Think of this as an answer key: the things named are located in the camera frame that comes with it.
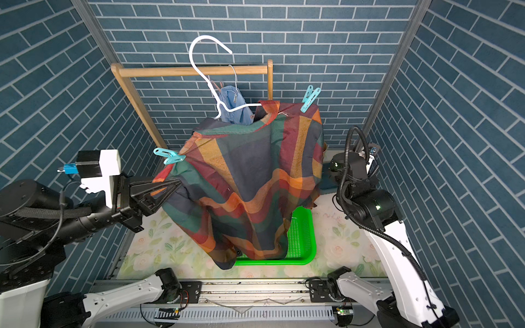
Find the plaid cloth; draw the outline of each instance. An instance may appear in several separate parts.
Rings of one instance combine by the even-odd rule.
[[[181,180],[163,208],[221,269],[234,265],[237,249],[254,260],[284,258],[293,210],[319,196],[319,108],[260,103],[264,117],[251,125],[204,120],[179,152],[186,159],[153,180]]]

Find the wire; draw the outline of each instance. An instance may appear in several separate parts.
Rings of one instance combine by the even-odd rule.
[[[368,178],[371,178],[371,177],[373,177],[374,175],[376,175],[378,171],[379,171],[379,164],[376,165],[376,166],[374,167],[374,169],[372,170],[372,172],[370,172],[370,173],[368,174]]]
[[[62,223],[64,222],[64,210],[65,210],[65,207],[67,205],[67,203],[65,202],[64,192],[65,192],[66,188],[70,184],[73,184],[73,183],[80,183],[80,181],[70,181],[64,187],[62,187],[62,189],[60,190],[60,196],[58,198],[59,199],[59,206],[60,206],[60,217],[58,219],[58,226],[57,226],[57,229],[55,230],[55,233],[53,234],[51,239],[45,244],[45,246],[42,247],[42,249],[39,250],[36,254],[31,255],[28,258],[22,259],[20,261],[12,262],[12,263],[0,263],[0,267],[10,267],[10,266],[13,266],[13,265],[16,265],[16,264],[20,264],[20,263],[24,263],[26,261],[34,259],[35,257],[37,257],[40,254],[42,254],[46,249],[48,249],[49,246],[51,246],[51,244],[53,244],[53,242],[55,241],[55,239],[58,236],[58,233],[60,232],[60,228],[62,227]]]
[[[182,307],[182,292],[185,292],[186,293],[186,305],[184,307]],[[190,294],[188,294],[188,291],[187,290],[183,290],[181,291],[181,307],[179,308],[179,312],[181,312],[182,310],[186,309],[188,307],[188,303],[190,302]]]
[[[345,147],[344,147],[343,172],[342,172],[341,181],[339,181],[339,186],[337,188],[337,195],[338,195],[338,197],[340,199],[343,198],[343,192],[344,192],[343,191],[343,186],[344,186],[344,183],[347,180],[348,170],[350,168],[350,165],[348,163],[348,157],[349,157],[349,154],[350,154],[350,144],[352,142],[352,135],[353,135],[354,130],[356,130],[358,132],[358,135],[361,138],[361,141],[363,142],[363,147],[365,149],[365,155],[369,151],[368,142],[366,141],[366,138],[364,137],[363,132],[357,126],[354,125],[352,128],[350,128],[348,130],[348,134],[346,135],[346,143],[345,143]],[[428,291],[427,291],[426,284],[425,284],[425,281],[428,280],[427,276],[426,276],[425,272],[423,271],[423,269],[421,268],[421,266],[419,265],[419,263],[416,261],[416,259],[412,255],[412,253],[402,243],[400,243],[396,239],[392,238],[391,236],[389,236],[389,235],[387,235],[387,234],[385,234],[385,233],[383,233],[383,232],[381,232],[379,230],[369,228],[368,226],[366,226],[365,224],[363,224],[362,222],[357,220],[356,217],[354,216],[354,214],[352,212],[350,212],[350,210],[348,209],[346,202],[342,202],[342,204],[340,204],[340,205],[341,205],[341,208],[343,209],[344,213],[348,217],[348,219],[352,220],[352,222],[354,222],[359,228],[361,228],[361,229],[363,229],[365,231],[368,231],[368,232],[370,232],[370,233],[372,233],[372,234],[374,234],[374,235],[376,235],[376,236],[378,236],[380,238],[383,238],[384,240],[390,242],[391,244],[393,244],[395,247],[397,247],[401,251],[401,254],[410,262],[410,264],[412,265],[412,267],[416,271],[417,275],[419,276],[419,278],[423,282],[423,285],[425,287],[425,293],[427,294],[427,299],[428,299],[428,304],[429,304],[427,307],[432,309],[432,311],[434,312],[434,315],[438,319],[440,325],[444,327],[443,323],[441,322],[441,320],[437,316],[437,313],[434,310],[434,307],[436,305],[432,304],[432,302],[430,301],[430,296],[428,295]]]
[[[332,197],[332,204],[335,206],[335,209],[336,209],[336,210],[338,210],[339,212],[344,212],[342,209],[338,209],[338,208],[337,208],[337,205],[336,205],[335,202],[334,202],[335,196],[336,196],[336,194],[334,194],[333,197]]]
[[[306,285],[307,282],[310,282],[310,281],[312,281],[312,280],[320,280],[320,281],[324,282],[324,280],[322,280],[321,277],[311,277],[311,278],[306,278],[303,284],[304,284],[304,286],[305,286],[306,288],[308,288],[308,291],[310,291],[311,289],[314,289],[314,287],[309,287],[309,286]]]
[[[142,313],[142,304],[140,304],[139,308],[140,308],[140,316],[141,316],[141,317],[142,317],[147,323],[149,323],[149,324],[151,324],[151,325],[154,325],[155,327],[162,327],[162,324],[161,324],[161,325],[157,325],[157,323],[155,323],[155,322],[151,322],[151,321],[149,321],[148,319],[146,319],[146,317],[144,316],[144,313]]]
[[[361,323],[361,324],[349,324],[348,326],[354,326],[354,327],[362,327],[362,326],[366,326],[368,325],[373,319],[375,318],[375,314],[372,315],[372,317],[370,318],[370,320],[368,320],[367,322],[365,323]]]
[[[436,310],[434,309],[434,307],[436,306],[435,304],[432,304],[432,302],[430,301],[430,295],[428,294],[428,290],[427,290],[427,287],[426,287],[426,284],[425,282],[423,281],[423,288],[425,289],[425,293],[427,295],[427,299],[428,299],[428,304],[427,305],[427,308],[431,309],[432,312],[434,313],[434,315],[436,316],[436,320],[439,322],[439,324],[441,325],[441,327],[445,328],[445,325],[443,324],[443,322],[441,322],[441,319],[437,316],[437,313],[436,313]]]

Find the wooden clothes rack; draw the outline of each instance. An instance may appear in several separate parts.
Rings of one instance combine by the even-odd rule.
[[[233,66],[237,75],[253,75],[253,74],[267,74],[268,75],[268,100],[274,98],[274,62],[268,59],[266,65],[246,65]],[[233,75],[234,72],[229,66],[203,66],[199,70],[204,75]],[[122,90],[131,102],[135,112],[139,115],[142,123],[150,133],[153,141],[157,147],[167,148],[166,142],[162,138],[155,123],[151,119],[148,110],[144,106],[139,93],[135,89],[130,78],[144,78],[144,77],[163,77],[163,76],[195,76],[198,75],[193,67],[154,67],[154,68],[124,68],[122,64],[111,64],[111,71],[119,82]]]

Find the brick wallpaper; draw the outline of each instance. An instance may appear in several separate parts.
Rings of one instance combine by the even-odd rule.
[[[433,0],[370,136],[461,327],[525,326],[524,5]]]
[[[325,140],[344,143],[348,124],[361,125],[381,86],[416,0],[132,0],[90,1],[125,67],[261,64],[273,59],[274,99],[300,102],[321,87]],[[233,76],[214,77],[230,84]],[[267,97],[266,76],[239,76],[247,102]],[[214,99],[201,77],[141,78],[134,82],[168,145],[189,138]]]
[[[0,1],[0,49],[0,188],[30,178],[60,190],[68,178],[57,168],[79,150],[118,149],[124,172],[152,174],[153,142],[70,0]],[[87,292],[125,230],[68,245],[48,292]]]

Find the green tray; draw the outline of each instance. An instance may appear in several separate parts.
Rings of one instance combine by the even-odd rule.
[[[251,260],[246,255],[237,258],[236,266],[277,266],[295,264],[303,266],[316,256],[316,236],[313,233],[312,211],[298,207],[292,214],[288,229],[288,253],[282,260]]]

